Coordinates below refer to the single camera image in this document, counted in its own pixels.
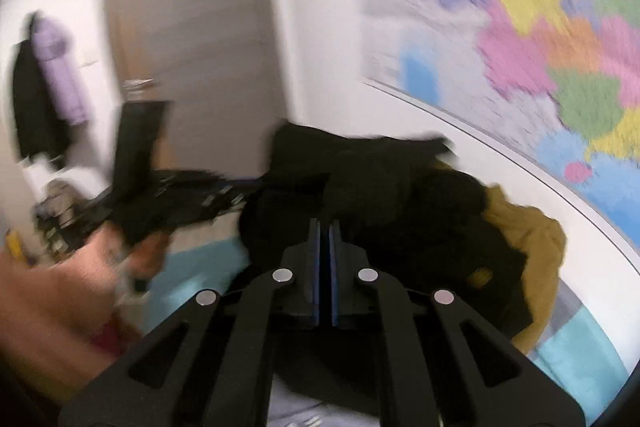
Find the person's left hand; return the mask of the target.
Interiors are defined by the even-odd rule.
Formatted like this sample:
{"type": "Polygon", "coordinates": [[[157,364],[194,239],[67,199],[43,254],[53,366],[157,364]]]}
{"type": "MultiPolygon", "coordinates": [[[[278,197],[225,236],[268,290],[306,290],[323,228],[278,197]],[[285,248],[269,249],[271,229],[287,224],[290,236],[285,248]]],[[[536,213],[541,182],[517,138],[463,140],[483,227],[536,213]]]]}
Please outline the person's left hand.
{"type": "Polygon", "coordinates": [[[131,247],[107,223],[57,265],[26,268],[1,259],[1,358],[55,403],[68,401],[110,367],[140,335],[118,316],[119,283],[163,269],[170,235],[131,247]]]}

